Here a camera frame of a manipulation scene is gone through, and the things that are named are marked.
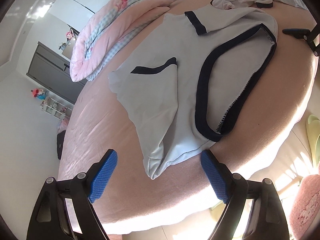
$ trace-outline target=ceiling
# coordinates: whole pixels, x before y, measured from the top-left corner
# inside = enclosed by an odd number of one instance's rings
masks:
[[[0,68],[11,60],[16,41],[26,22],[36,20],[34,12],[48,0],[15,0],[0,22]]]

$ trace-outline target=pink blanket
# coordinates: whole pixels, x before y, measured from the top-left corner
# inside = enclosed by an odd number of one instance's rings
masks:
[[[106,53],[126,32],[149,23],[176,0],[110,0],[79,34],[70,62],[70,76],[78,82],[91,75]]]
[[[178,0],[167,13],[183,14],[211,0]],[[274,2],[265,11],[284,28],[312,29],[315,22],[303,9]],[[204,174],[200,157],[170,166],[151,180],[144,171],[133,123],[109,89],[108,74],[118,68],[159,24],[152,22],[125,46],[92,82],[87,82],[73,109],[66,132],[58,179],[71,179],[113,148],[118,166],[94,204],[108,234],[127,234],[173,224],[193,212],[213,206],[217,199]],[[246,100],[234,129],[211,147],[232,172],[249,178],[271,164],[291,128],[306,109],[317,58],[303,41],[278,35],[278,46]],[[76,228],[76,219],[70,216]]]

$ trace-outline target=black bag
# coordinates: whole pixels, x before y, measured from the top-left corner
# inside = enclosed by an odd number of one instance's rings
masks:
[[[64,136],[66,135],[66,131],[62,131],[61,133],[58,133],[57,135],[57,153],[58,153],[58,159],[61,160],[62,156],[62,148],[63,148],[63,142],[64,142]]]

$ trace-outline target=stuffed toy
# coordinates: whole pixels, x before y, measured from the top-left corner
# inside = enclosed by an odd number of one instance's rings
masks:
[[[41,100],[44,100],[47,97],[47,91],[44,91],[43,89],[33,89],[31,90],[33,97],[39,98]]]
[[[72,32],[67,32],[66,36],[68,41],[71,41],[71,39],[73,38]]]

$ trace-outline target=checkered fabric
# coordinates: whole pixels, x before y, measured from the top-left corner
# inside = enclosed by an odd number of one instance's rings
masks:
[[[130,9],[130,7],[136,6],[136,4],[141,3],[141,2],[144,2],[144,1],[145,1],[145,0],[139,0],[139,1],[135,2],[135,3],[132,3],[132,4],[131,4],[130,6],[128,6],[125,10]],[[113,22],[117,17],[119,17],[120,14],[121,14],[122,12],[124,12],[125,10],[119,11],[119,13],[118,13],[118,14],[114,17],[114,19],[112,20],[112,22]],[[95,37],[95,39],[93,40],[93,42],[91,43],[91,45],[90,45],[90,46],[88,47],[88,49],[86,50],[85,60],[89,60],[89,59],[90,59],[90,57],[91,57],[91,48],[93,48],[93,47],[95,46],[97,40],[108,30],[109,27],[110,27],[110,25],[107,26],[106,28],[104,28],[100,33],[97,34],[97,36]]]
[[[92,81],[100,73],[103,67],[125,46],[127,45],[139,32],[141,32],[146,26],[148,26],[152,21],[135,28],[133,31],[124,36],[120,41],[118,41],[113,47],[107,52],[101,61],[100,65],[93,71],[93,73],[86,77],[87,80]]]
[[[128,0],[127,7],[132,5],[133,3],[140,1],[140,0]],[[102,18],[102,20],[97,24],[95,29],[92,31],[90,37],[85,41],[85,59],[88,60],[91,56],[90,47],[91,44],[94,42],[94,40],[97,38],[97,36],[106,28],[108,27],[123,11],[124,9],[120,9],[118,11],[118,8],[112,8],[105,17]]]

